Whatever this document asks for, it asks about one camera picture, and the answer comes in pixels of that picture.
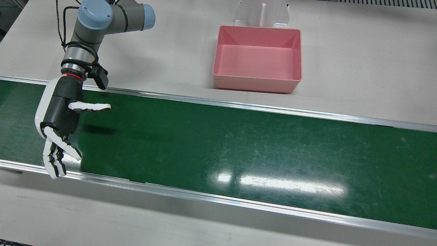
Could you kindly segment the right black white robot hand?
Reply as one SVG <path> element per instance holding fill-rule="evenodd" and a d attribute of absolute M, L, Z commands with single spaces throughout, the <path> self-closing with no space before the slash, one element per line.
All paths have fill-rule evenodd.
<path fill-rule="evenodd" d="M 45 140 L 43 164 L 52 179 L 66 175 L 67 169 L 62 161 L 65 154 L 76 161 L 82 160 L 80 151 L 69 142 L 70 135 L 78 127 L 81 113 L 111 108 L 110 104 L 84 102 L 82 87 L 83 80 L 71 73 L 50 80 L 35 114 L 36 129 Z"/>

